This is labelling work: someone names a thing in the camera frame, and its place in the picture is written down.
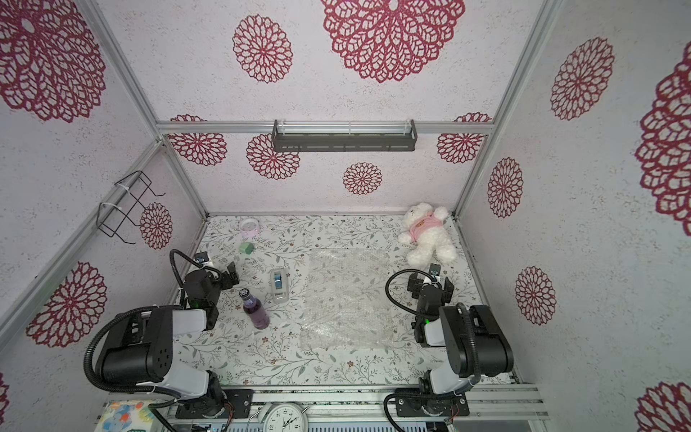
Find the purple glass bottle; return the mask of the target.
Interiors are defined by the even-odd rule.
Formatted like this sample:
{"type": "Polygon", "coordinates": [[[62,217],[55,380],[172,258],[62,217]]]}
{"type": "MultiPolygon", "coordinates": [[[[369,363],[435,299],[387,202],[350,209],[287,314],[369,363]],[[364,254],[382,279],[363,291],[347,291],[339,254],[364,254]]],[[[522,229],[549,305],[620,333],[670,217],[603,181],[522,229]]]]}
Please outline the purple glass bottle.
{"type": "Polygon", "coordinates": [[[260,300],[257,299],[248,288],[243,288],[239,292],[243,302],[243,310],[248,315],[256,329],[266,329],[270,325],[270,319],[260,300]]]}

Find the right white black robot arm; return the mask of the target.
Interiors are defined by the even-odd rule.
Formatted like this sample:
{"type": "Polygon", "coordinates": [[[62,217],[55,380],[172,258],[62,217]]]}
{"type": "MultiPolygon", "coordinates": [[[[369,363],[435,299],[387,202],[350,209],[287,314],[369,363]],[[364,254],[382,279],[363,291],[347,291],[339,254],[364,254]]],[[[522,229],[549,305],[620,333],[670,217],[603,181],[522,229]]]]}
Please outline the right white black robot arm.
{"type": "Polygon", "coordinates": [[[422,347],[442,348],[446,360],[424,373],[412,396],[396,401],[401,417],[465,417],[470,414],[466,392],[482,377],[510,372],[512,349],[487,305],[451,304],[455,287],[439,284],[433,275],[414,273],[408,291],[417,301],[411,327],[422,347]]]}

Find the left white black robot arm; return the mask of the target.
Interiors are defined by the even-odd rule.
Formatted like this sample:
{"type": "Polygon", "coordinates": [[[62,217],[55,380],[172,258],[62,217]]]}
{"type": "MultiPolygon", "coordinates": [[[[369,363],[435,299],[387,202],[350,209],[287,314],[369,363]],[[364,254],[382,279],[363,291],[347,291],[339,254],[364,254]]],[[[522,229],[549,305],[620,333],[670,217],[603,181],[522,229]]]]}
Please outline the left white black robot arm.
{"type": "Polygon", "coordinates": [[[218,376],[183,363],[174,338],[214,329],[221,293],[239,283],[234,264],[204,266],[183,280],[185,306],[147,306],[116,315],[89,343],[86,378],[106,392],[168,395],[196,417],[212,417],[229,405],[218,376]]]}

